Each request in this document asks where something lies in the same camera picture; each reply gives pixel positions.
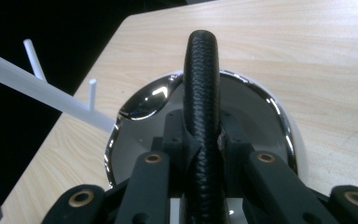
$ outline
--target reflective metal surface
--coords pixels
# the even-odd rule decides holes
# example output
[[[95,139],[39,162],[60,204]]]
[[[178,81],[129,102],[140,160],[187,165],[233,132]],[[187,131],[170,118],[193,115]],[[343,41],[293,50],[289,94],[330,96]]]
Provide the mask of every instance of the reflective metal surface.
[[[120,109],[104,156],[111,187],[129,178],[136,158],[150,150],[153,137],[162,136],[165,116],[183,108],[182,77],[179,71],[151,82]],[[277,98],[243,75],[221,70],[220,77],[221,110],[235,116],[256,150],[278,154],[304,181],[304,145]]]

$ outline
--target black background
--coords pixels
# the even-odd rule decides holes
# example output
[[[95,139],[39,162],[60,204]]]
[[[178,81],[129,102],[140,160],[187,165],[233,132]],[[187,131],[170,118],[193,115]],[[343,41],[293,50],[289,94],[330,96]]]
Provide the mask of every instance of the black background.
[[[185,4],[185,0],[0,1],[0,57],[33,73],[22,44],[30,38],[48,83],[74,94],[126,17]],[[0,84],[0,205],[60,114]]]

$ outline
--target black handle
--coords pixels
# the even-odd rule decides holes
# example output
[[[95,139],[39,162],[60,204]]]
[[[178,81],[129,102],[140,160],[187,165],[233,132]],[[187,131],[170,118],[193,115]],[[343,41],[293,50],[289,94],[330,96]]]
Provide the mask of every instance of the black handle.
[[[191,34],[185,59],[184,117],[201,149],[186,177],[186,223],[227,222],[223,158],[218,149],[220,90],[217,41],[208,31]]]

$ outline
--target black plastic bracket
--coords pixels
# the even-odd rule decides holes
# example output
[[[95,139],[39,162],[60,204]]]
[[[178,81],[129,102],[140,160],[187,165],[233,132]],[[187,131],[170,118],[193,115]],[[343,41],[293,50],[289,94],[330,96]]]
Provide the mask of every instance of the black plastic bracket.
[[[79,185],[67,190],[46,214],[43,224],[101,223],[104,190],[94,185]]]
[[[170,158],[160,151],[138,157],[116,223],[168,223]]]
[[[162,140],[155,138],[152,148],[158,148],[159,141],[161,150],[167,153],[171,160],[171,176],[174,178],[170,180],[170,196],[180,198],[190,163],[201,148],[200,142],[185,128],[183,110],[174,110],[167,114]]]
[[[272,152],[251,153],[245,172],[276,223],[338,223],[296,174]]]
[[[358,224],[358,187],[338,186],[332,189],[327,203],[341,224]]]
[[[241,198],[241,178],[243,176],[243,161],[255,151],[246,137],[242,127],[234,116],[222,111],[220,116],[222,134],[220,135],[223,158],[225,159],[226,197]]]

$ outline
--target stitched black leather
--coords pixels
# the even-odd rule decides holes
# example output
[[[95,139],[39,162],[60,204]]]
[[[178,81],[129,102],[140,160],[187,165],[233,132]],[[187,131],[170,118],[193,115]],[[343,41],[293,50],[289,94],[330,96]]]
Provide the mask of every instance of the stitched black leather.
[[[186,177],[186,223],[227,222],[223,158],[218,150],[220,90],[217,42],[208,31],[191,34],[185,59],[184,117],[202,145]]]

